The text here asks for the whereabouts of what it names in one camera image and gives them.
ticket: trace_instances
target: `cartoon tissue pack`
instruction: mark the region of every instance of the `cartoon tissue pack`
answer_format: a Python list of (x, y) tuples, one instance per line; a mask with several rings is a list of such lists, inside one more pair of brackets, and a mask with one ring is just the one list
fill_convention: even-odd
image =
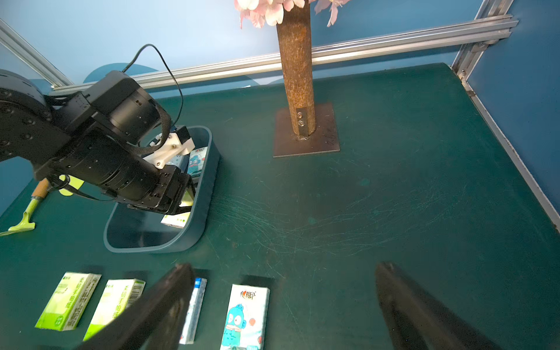
[(231, 286), (220, 350), (261, 350), (267, 321), (268, 288)]

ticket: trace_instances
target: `tree trunk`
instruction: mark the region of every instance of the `tree trunk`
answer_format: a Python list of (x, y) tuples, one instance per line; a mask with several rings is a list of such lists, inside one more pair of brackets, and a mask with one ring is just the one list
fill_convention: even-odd
[[(313, 96), (313, 74), (311, 69), (311, 15), (309, 2), (303, 8), (294, 6), (284, 11), (282, 24), (276, 25), (284, 86), (290, 106), (292, 129), (299, 137), (305, 138), (315, 131), (315, 103)], [(297, 109), (305, 109), (306, 118), (298, 118)], [(300, 130), (307, 120), (308, 135)]]

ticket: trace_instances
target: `green table surface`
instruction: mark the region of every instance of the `green table surface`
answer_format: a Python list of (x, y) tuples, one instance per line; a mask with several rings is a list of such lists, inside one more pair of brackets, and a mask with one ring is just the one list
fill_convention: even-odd
[[(191, 263), (208, 287), (195, 344), (181, 349), (219, 348), (231, 285), (243, 282), (271, 287), (265, 348), (389, 349), (374, 277), (384, 260), (507, 349), (559, 347), (559, 236), (452, 71), (314, 87), (334, 105), (339, 153), (272, 158), (281, 85), (185, 98), (179, 124), (207, 126), (221, 153), (206, 231), (187, 251), (111, 253), (112, 202), (47, 197), (34, 231), (0, 239), (0, 348), (73, 348), (107, 279), (149, 288)], [(161, 103), (177, 113), (177, 98)], [(34, 186), (0, 229), (20, 220)], [(103, 274), (78, 328), (34, 328), (66, 271)]]

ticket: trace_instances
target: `black cable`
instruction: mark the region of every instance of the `black cable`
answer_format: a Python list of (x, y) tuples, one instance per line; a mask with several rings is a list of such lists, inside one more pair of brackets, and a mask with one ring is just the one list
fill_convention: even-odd
[(130, 68), (134, 62), (136, 62), (136, 59), (138, 58), (138, 56), (140, 56), (140, 53), (147, 48), (148, 46), (153, 47), (156, 51), (157, 54), (160, 55), (161, 61), (164, 63), (165, 68), (167, 68), (167, 71), (169, 72), (169, 74), (171, 75), (171, 78), (173, 78), (173, 81), (175, 82), (175, 85), (177, 85), (177, 89), (179, 90), (179, 95), (181, 95), (181, 107), (179, 107), (179, 113), (177, 114), (177, 118), (175, 119), (175, 121), (173, 122), (173, 124), (171, 125), (171, 127), (173, 127), (175, 125), (175, 123), (177, 123), (177, 121), (179, 120), (179, 117), (181, 116), (181, 111), (183, 110), (183, 92), (181, 91), (181, 87), (179, 87), (179, 83), (177, 83), (177, 80), (175, 79), (175, 76), (173, 76), (173, 73), (171, 73), (171, 70), (169, 69), (169, 67), (167, 66), (167, 63), (165, 63), (164, 57), (161, 55), (160, 51), (157, 49), (157, 47), (155, 47), (153, 44), (146, 44), (143, 47), (140, 48), (140, 50), (138, 50), (138, 52), (136, 52), (136, 56), (134, 56), (134, 58), (132, 59), (132, 61), (126, 66), (124, 67), (124, 69), (122, 70), (122, 72), (126, 72), (128, 70), (128, 68)]

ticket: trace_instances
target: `robotic arm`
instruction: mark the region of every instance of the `robotic arm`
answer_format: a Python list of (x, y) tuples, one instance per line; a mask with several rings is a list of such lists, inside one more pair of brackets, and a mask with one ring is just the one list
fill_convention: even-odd
[[(134, 146), (158, 122), (159, 144)], [(193, 141), (186, 127), (170, 133), (169, 114), (125, 73), (112, 71), (85, 91), (55, 99), (0, 70), (0, 125), (0, 161), (29, 160), (37, 180), (47, 178), (79, 194), (59, 180), (72, 175), (130, 208), (170, 215), (190, 211), (180, 206), (185, 192), (194, 197), (190, 175), (165, 162), (170, 155), (188, 154)]]

